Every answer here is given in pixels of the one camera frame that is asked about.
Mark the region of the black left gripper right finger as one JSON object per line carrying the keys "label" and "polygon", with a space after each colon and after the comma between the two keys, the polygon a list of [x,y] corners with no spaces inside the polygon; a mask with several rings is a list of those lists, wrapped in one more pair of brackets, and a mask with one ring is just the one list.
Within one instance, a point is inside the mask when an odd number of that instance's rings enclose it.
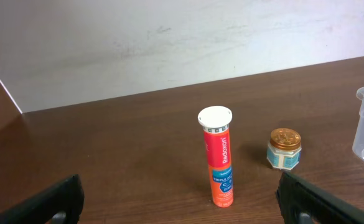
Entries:
{"label": "black left gripper right finger", "polygon": [[364,211],[289,172],[279,180],[276,198],[285,224],[364,224]]}

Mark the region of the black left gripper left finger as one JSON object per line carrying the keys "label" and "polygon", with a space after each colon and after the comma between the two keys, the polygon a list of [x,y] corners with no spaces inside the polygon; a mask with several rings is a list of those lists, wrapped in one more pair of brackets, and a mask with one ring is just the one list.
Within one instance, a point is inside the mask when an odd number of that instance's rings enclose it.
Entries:
{"label": "black left gripper left finger", "polygon": [[0,223],[47,223],[56,215],[62,223],[78,223],[84,200],[80,176],[71,175],[0,213]]}

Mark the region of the small gold-lidded balm jar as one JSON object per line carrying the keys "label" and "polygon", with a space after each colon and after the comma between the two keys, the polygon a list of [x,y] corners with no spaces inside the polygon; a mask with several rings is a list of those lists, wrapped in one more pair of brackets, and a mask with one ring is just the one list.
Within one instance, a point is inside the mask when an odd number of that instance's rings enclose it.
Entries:
{"label": "small gold-lidded balm jar", "polygon": [[271,131],[266,158],[274,169],[292,170],[301,158],[301,136],[293,129]]}

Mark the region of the orange Redoxon tablet tube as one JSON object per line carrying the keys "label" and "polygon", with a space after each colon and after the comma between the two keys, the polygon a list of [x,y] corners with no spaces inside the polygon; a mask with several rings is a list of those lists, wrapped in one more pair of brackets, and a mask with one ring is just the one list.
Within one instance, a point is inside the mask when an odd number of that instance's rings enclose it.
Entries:
{"label": "orange Redoxon tablet tube", "polygon": [[233,203],[230,122],[232,112],[224,106],[209,106],[198,114],[207,154],[212,201],[221,208]]}

